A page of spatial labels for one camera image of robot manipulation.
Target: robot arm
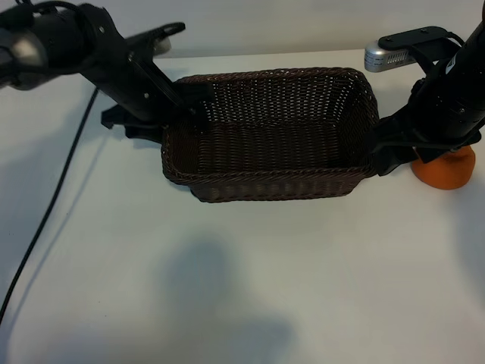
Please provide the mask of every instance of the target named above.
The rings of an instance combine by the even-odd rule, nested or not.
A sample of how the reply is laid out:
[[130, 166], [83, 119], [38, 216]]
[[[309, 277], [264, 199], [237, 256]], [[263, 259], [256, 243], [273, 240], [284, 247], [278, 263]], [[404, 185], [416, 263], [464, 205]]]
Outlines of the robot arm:
[[368, 71], [417, 61], [426, 73], [408, 104], [381, 119], [368, 134], [379, 175], [420, 158], [431, 162], [480, 141], [485, 124], [485, 29], [483, 22], [460, 46], [442, 28], [427, 27], [385, 36], [366, 49]]
[[174, 84], [153, 63], [184, 29], [174, 23], [124, 39], [104, 8], [21, 4], [0, 14], [0, 86], [28, 90], [80, 73], [118, 103], [103, 113], [106, 127], [122, 124], [128, 137], [160, 142], [171, 118], [194, 117], [211, 98], [209, 86]]

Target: white table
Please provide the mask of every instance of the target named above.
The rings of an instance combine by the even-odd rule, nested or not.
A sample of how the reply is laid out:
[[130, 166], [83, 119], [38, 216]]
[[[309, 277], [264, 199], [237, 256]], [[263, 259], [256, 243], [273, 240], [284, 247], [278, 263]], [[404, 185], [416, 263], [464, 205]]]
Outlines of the white table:
[[[362, 50], [158, 62], [173, 79], [363, 64]], [[422, 74], [366, 76], [385, 116]], [[82, 77], [2, 90], [2, 297], [91, 90]], [[484, 142], [452, 192], [402, 166], [346, 197], [212, 205], [164, 178], [155, 144], [99, 124], [113, 104], [95, 103], [0, 328], [1, 364], [485, 360]]]

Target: basket rim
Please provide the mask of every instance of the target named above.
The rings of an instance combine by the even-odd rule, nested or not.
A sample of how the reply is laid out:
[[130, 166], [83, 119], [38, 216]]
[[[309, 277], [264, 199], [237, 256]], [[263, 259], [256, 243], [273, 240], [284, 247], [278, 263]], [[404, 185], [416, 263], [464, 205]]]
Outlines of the basket rim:
[[318, 71], [319, 73], [324, 74], [332, 74], [341, 76], [344, 73], [355, 74], [358, 77], [361, 77], [360, 80], [367, 81], [364, 73], [356, 70], [351, 67], [305, 67], [305, 68], [298, 68], [298, 67], [284, 67], [284, 68], [274, 68], [274, 69], [267, 69], [267, 70], [259, 70], [259, 71], [240, 71], [240, 72], [226, 72], [224, 74], [194, 74], [192, 76], [185, 76], [180, 78], [179, 80], [175, 81], [176, 83], [197, 83], [198, 77], [204, 77], [207, 80], [211, 78], [218, 78], [218, 77], [225, 77], [225, 80], [230, 80], [227, 76], [231, 76], [236, 78], [237, 80], [252, 80], [255, 74], [258, 74], [261, 78], [284, 78], [287, 76], [287, 73], [290, 72], [291, 74], [305, 74], [305, 73], [314, 73]]
[[[196, 74], [188, 77], [183, 77], [177, 80], [177, 83], [199, 83], [203, 79], [205, 82], [226, 82], [231, 80], [253, 80], [255, 74], [258, 75], [258, 80], [263, 78], [286, 78], [288, 73], [292, 75], [307, 73], [321, 74], [322, 76], [335, 76], [341, 77], [344, 74], [352, 75], [358, 82], [356, 86], [370, 89], [369, 84], [364, 73], [351, 67], [289, 67], [289, 68], [275, 68], [262, 71], [242, 71], [242, 72], [229, 72], [225, 74]], [[377, 104], [374, 93], [371, 91], [370, 98], [366, 98], [367, 103]], [[376, 123], [379, 121], [378, 115], [376, 115]], [[309, 179], [309, 178], [322, 178], [325, 176], [329, 180], [348, 180], [356, 179], [362, 180], [364, 178], [372, 177], [377, 172], [375, 171], [370, 155], [366, 156], [364, 162], [366, 164], [354, 166], [354, 167], [336, 167], [336, 168], [304, 168], [304, 169], [283, 169], [273, 171], [241, 171], [241, 172], [217, 172], [217, 173], [188, 173], [178, 170], [172, 163], [170, 141], [170, 127], [164, 133], [164, 142], [162, 143], [162, 159], [163, 170], [165, 176], [176, 184], [184, 184], [188, 186], [194, 186], [199, 184], [217, 184], [235, 181], [259, 181], [264, 180], [267, 182], [273, 180], [282, 179], [294, 180], [294, 179]]]

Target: wicker basket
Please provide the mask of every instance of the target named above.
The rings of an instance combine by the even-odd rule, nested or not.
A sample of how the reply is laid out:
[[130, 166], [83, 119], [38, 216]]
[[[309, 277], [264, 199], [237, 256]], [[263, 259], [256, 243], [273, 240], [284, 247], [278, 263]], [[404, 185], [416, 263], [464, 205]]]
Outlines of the wicker basket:
[[375, 175], [364, 134], [379, 120], [365, 76], [306, 68], [183, 78], [211, 83], [207, 130], [180, 120], [164, 134], [165, 176], [201, 201], [343, 196]]

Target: silver metal part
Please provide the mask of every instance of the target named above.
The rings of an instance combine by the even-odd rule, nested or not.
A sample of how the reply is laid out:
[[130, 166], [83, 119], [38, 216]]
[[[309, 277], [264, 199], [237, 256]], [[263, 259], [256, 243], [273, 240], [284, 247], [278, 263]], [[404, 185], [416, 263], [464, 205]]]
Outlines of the silver metal part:
[[170, 43], [170, 39], [168, 37], [162, 40], [155, 41], [155, 44], [153, 45], [153, 57], [163, 55], [171, 49], [172, 44]]
[[[10, 33], [0, 29], [0, 46], [5, 47], [20, 65], [48, 67], [47, 52], [42, 43], [30, 31]], [[54, 78], [41, 74], [19, 74], [17, 80], [10, 86], [15, 89], [33, 89]]]
[[382, 72], [415, 63], [406, 49], [387, 51], [379, 47], [378, 41], [365, 47], [365, 69], [369, 72]]

